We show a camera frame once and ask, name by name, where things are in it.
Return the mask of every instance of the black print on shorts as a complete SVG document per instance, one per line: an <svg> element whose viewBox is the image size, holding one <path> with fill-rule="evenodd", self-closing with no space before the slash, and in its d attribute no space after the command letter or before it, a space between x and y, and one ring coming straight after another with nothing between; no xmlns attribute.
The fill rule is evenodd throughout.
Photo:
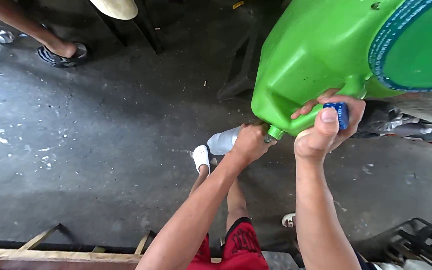
<svg viewBox="0 0 432 270"><path fill-rule="evenodd" d="M252 253L259 253L259 245L256 242L256 234L250 230L239 228L232 236L234 242L233 254L239 250L247 250Z"/></svg>

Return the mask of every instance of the clear plastic bottle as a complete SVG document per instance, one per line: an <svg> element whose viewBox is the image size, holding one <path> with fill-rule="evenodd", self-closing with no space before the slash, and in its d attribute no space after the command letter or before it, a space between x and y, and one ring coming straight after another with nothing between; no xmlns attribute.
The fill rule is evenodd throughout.
<svg viewBox="0 0 432 270"><path fill-rule="evenodd" d="M241 126L216 133L208 140L209 152L215 156L226 155L236 142Z"/></svg>

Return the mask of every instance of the black chair leg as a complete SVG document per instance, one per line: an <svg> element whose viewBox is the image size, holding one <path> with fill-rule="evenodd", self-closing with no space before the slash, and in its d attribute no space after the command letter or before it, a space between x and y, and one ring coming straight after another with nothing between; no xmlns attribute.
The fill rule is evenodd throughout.
<svg viewBox="0 0 432 270"><path fill-rule="evenodd" d="M156 35L155 28L149 19L144 0L134 0L138 6L138 15L133 19L141 34L147 39L156 54L163 52L163 45Z"/></svg>
<svg viewBox="0 0 432 270"><path fill-rule="evenodd" d="M116 28L116 24L112 21L111 17L102 13L99 11L99 9L93 5L93 3L90 0L86 0L89 5L93 8L93 10L96 12L98 17L103 21L103 23L106 25L106 27L111 31L111 33L121 42L123 46L128 46L128 42L124 35Z"/></svg>

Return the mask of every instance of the black sandal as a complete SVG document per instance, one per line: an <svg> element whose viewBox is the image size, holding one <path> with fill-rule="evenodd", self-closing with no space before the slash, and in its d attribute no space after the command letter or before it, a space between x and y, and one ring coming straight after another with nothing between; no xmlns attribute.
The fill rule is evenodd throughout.
<svg viewBox="0 0 432 270"><path fill-rule="evenodd" d="M87 46L81 42L75 42L76 52L72 57L63 57L51 52L46 46L37 48L36 53L48 65L57 68L75 67L88 61L89 52Z"/></svg>

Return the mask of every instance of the hand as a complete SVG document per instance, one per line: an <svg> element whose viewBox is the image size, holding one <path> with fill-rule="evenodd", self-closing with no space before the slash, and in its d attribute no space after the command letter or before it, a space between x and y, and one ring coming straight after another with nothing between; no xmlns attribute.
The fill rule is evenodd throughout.
<svg viewBox="0 0 432 270"><path fill-rule="evenodd" d="M266 132L267 125L242 124L230 153L241 156L248 164L254 162L277 142L265 143Z"/></svg>
<svg viewBox="0 0 432 270"><path fill-rule="evenodd" d="M334 95L339 89L328 89L316 100L310 100L294 114L292 119L301 114L308 114L313 107L327 102L345 102L349 108L349 125L345 130L339 131L338 113L335 109L327 107L319 111L314 126L299 133L294 141L294 154L297 160L322 162L329 151L334 150L344 140L356 133L366 102L347 95Z"/></svg>

